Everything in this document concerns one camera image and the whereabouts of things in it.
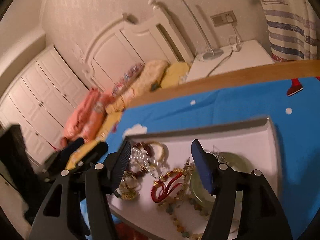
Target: red cord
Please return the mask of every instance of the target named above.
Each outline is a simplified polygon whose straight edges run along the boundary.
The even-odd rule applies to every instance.
[[[163,201],[167,196],[169,196],[172,191],[178,187],[179,185],[182,185],[182,183],[177,183],[176,185],[174,185],[172,187],[172,189],[169,191],[171,185],[177,180],[179,179],[180,177],[182,176],[182,172],[179,172],[179,174],[177,176],[175,176],[172,180],[170,180],[170,182],[168,183],[167,187],[164,186],[164,183],[162,181],[158,181],[158,185],[157,186],[153,186],[152,187],[152,190],[151,190],[151,198],[153,200],[153,202],[156,202],[156,203],[160,203],[161,201]],[[157,197],[156,196],[156,193],[157,193],[157,189],[159,187],[162,187],[162,190],[159,194],[159,196]]]

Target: white dot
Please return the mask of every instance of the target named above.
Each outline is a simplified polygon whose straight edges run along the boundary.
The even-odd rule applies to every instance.
[[[290,107],[288,107],[286,110],[285,110],[286,114],[292,114],[292,109]]]

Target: white wardrobe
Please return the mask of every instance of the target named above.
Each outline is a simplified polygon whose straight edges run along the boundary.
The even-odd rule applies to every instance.
[[[21,126],[31,161],[42,164],[59,147],[68,117],[88,89],[53,46],[33,59],[0,100],[4,127]]]

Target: wooden bed frame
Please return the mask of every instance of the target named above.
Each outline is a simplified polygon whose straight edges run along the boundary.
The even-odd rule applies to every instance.
[[[149,92],[132,100],[130,107],[166,101],[201,92],[262,82],[320,76],[320,60],[302,60],[246,68],[198,79],[176,87]]]

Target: yellow pillow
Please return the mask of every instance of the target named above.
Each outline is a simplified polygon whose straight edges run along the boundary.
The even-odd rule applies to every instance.
[[[185,62],[177,62],[172,64],[164,72],[164,77],[160,83],[161,88],[168,88],[179,85],[181,78],[190,70],[190,67]]]

